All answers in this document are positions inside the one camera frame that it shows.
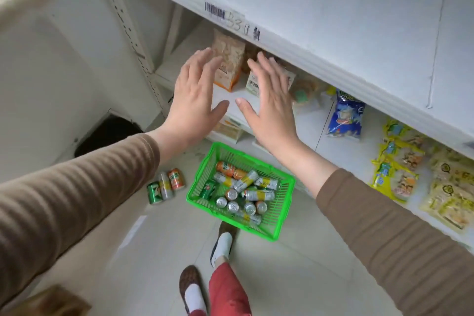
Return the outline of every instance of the hand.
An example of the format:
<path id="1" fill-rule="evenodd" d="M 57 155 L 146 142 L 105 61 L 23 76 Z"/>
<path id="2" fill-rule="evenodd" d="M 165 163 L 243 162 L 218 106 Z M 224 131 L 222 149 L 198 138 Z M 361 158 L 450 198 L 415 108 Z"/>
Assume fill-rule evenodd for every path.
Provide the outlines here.
<path id="1" fill-rule="evenodd" d="M 213 58 L 207 48 L 196 51 L 181 67 L 170 113 L 149 133 L 158 142 L 162 162 L 204 139 L 226 113 L 228 100 L 211 110 L 214 74 L 221 62 L 222 57 Z"/>
<path id="2" fill-rule="evenodd" d="M 267 59 L 259 52 L 257 59 L 258 62 L 249 59 L 248 66 L 258 78 L 259 115 L 246 99 L 237 98 L 236 103 L 258 141 L 280 159 L 285 146 L 300 143 L 288 92 L 288 76 L 274 58 Z"/>

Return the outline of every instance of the brown sleeve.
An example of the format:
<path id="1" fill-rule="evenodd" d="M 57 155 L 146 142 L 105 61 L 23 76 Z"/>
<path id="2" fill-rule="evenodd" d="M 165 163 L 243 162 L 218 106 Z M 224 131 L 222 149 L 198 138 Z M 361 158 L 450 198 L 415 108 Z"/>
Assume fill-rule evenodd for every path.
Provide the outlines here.
<path id="1" fill-rule="evenodd" d="M 474 257 L 346 170 L 317 205 L 406 316 L 474 315 Z"/>
<path id="2" fill-rule="evenodd" d="M 156 172 L 145 134 L 0 185 L 0 306 Z"/>

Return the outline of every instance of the red pants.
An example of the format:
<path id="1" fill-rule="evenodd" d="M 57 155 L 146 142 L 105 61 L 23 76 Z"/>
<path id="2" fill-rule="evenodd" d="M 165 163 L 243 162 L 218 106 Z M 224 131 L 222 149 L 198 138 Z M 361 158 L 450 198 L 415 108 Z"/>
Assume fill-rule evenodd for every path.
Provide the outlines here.
<path id="1" fill-rule="evenodd" d="M 211 316 L 251 316 L 247 294 L 227 262 L 212 273 L 209 294 Z M 190 313 L 190 316 L 205 315 L 202 310 Z"/>

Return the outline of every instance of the aluminum can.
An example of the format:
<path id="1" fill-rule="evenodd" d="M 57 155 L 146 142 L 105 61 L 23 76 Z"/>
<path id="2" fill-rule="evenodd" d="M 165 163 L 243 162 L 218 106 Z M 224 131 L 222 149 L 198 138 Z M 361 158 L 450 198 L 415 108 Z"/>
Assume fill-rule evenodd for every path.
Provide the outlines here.
<path id="1" fill-rule="evenodd" d="M 217 200 L 216 200 L 216 206 L 219 208 L 219 209 L 223 209 L 227 206 L 227 199 L 225 197 L 219 197 Z"/>

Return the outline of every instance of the foot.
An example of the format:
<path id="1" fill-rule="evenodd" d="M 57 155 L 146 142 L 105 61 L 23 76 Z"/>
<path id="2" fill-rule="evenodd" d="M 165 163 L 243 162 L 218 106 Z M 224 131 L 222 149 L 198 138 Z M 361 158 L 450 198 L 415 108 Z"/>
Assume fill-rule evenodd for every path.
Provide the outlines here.
<path id="1" fill-rule="evenodd" d="M 221 256 L 224 256 L 227 259 L 229 258 L 230 250 L 232 249 L 232 245 L 236 239 L 237 230 L 238 229 L 235 226 L 224 221 L 221 222 L 219 236 L 210 254 L 210 264 L 213 268 L 216 268 L 217 258 Z"/>
<path id="2" fill-rule="evenodd" d="M 194 310 L 207 313 L 206 303 L 202 297 L 202 281 L 198 269 L 194 265 L 187 266 L 179 277 L 179 292 L 188 315 Z"/>

